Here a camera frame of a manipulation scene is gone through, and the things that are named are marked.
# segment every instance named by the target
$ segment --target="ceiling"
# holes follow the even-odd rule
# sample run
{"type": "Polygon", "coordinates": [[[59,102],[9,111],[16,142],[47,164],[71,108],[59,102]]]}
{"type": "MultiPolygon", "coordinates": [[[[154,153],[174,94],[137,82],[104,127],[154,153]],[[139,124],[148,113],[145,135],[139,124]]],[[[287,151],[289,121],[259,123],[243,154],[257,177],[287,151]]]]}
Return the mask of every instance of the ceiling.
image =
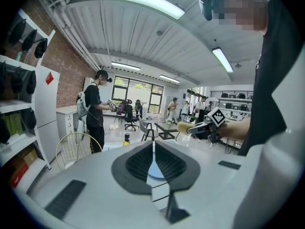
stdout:
{"type": "Polygon", "coordinates": [[[141,68],[137,72],[141,75],[175,78],[181,88],[254,82],[263,42],[260,33],[205,20],[198,0],[167,1],[185,10],[179,20],[117,0],[71,0],[66,13],[100,65],[110,67],[111,61],[134,65],[141,68]],[[242,68],[232,62],[234,73],[228,74],[212,54],[214,47],[221,47],[242,68]]]}

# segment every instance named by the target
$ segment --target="red sticker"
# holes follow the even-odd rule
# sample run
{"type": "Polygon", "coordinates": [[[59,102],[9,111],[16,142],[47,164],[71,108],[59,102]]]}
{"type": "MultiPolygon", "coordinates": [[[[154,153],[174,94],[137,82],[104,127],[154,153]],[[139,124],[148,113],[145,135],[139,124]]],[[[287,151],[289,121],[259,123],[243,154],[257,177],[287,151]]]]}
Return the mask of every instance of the red sticker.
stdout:
{"type": "Polygon", "coordinates": [[[49,85],[54,80],[53,75],[51,72],[48,74],[48,77],[46,79],[46,83],[49,85]]]}

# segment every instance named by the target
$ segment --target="yellow bottle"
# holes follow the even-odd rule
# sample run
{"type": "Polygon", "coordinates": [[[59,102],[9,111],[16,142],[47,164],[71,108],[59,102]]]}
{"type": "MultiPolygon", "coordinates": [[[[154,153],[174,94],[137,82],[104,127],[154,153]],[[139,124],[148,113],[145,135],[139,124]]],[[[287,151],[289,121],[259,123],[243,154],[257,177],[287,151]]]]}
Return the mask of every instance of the yellow bottle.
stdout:
{"type": "Polygon", "coordinates": [[[130,141],[129,141],[129,136],[130,134],[128,132],[125,133],[125,140],[123,142],[123,146],[129,145],[130,141]]]}

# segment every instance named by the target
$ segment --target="glass table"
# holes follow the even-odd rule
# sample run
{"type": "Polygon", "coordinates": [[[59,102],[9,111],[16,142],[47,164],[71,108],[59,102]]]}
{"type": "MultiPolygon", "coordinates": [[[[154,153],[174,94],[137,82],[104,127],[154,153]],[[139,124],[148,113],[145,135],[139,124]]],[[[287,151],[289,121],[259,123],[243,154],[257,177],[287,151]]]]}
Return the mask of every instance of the glass table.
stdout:
{"type": "Polygon", "coordinates": [[[177,130],[177,124],[176,123],[171,123],[171,122],[155,122],[154,123],[158,128],[163,131],[159,133],[160,138],[163,140],[169,140],[169,139],[176,139],[179,136],[180,132],[177,130]],[[172,135],[172,132],[178,132],[177,136],[172,135]]]}

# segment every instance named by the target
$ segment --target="brick wall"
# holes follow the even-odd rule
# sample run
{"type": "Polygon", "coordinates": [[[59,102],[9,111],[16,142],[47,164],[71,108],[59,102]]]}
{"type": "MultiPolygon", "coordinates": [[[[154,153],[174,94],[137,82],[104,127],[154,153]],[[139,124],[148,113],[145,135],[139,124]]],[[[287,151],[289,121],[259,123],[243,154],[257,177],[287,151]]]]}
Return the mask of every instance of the brick wall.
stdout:
{"type": "MultiPolygon", "coordinates": [[[[94,70],[65,39],[38,0],[28,0],[22,9],[47,35],[52,30],[56,31],[41,64],[61,74],[57,90],[57,108],[76,105],[76,97],[82,91],[85,77],[93,77],[94,70]]],[[[36,47],[32,48],[34,50],[29,52],[25,63],[36,66],[37,59],[33,56],[36,47]]],[[[5,49],[5,56],[15,59],[17,53],[21,51],[21,44],[12,47],[6,43],[5,49]]],[[[25,57],[24,53],[20,61],[24,62],[25,57]]]]}

